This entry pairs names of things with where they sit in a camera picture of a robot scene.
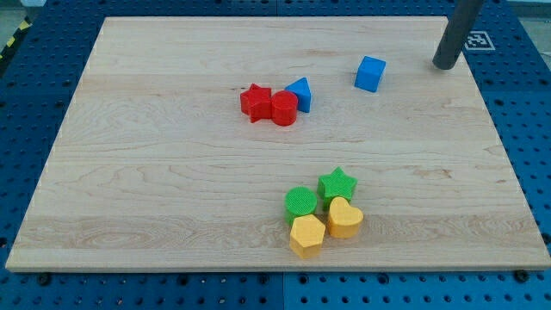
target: yellow and black striped tape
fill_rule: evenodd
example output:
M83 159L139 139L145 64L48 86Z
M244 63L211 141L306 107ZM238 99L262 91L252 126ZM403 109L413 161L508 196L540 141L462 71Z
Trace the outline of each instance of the yellow and black striped tape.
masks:
M32 25L33 24L31 21L25 17L25 20L19 24L19 27L15 31L14 35L12 35L8 42L6 42L6 46L4 46L0 52L0 78L6 72L6 69L8 69L9 63L14 58L15 51L21 45L25 35L27 35L28 30Z

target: red block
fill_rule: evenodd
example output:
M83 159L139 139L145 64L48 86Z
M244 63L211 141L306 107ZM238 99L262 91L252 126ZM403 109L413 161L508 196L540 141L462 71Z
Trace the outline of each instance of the red block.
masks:
M289 126L296 121L299 98L288 90L276 92L272 96L272 121L279 126Z
M271 118L272 89L252 84L249 90L241 93L241 112L251 118L251 122Z

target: blue block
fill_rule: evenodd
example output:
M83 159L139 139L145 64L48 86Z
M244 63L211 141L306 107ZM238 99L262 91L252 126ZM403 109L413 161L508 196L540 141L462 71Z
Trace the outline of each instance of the blue block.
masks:
M365 56L358 68L354 86L362 90L376 92L386 66L387 63L383 60Z
M305 113L310 112L310 104L312 102L312 92L310 91L308 80L305 77L290 84L285 88L285 90L293 92L299 98L299 107L298 107L299 111L302 111Z

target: wooden board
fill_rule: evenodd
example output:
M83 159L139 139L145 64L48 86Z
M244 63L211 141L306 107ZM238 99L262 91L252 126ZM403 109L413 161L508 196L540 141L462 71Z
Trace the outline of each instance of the wooden board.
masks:
M550 260L446 20L108 18L22 223L11 271L540 270ZM387 61L376 94L363 55ZM312 113L250 124L238 95L306 76ZM283 196L336 166L359 235L288 247Z

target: red cylinder block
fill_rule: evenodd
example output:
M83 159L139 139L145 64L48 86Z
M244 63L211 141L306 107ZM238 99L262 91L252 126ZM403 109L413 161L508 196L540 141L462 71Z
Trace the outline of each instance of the red cylinder block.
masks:
M272 121L279 126L289 126L296 121L299 98L292 92L282 90L272 96Z

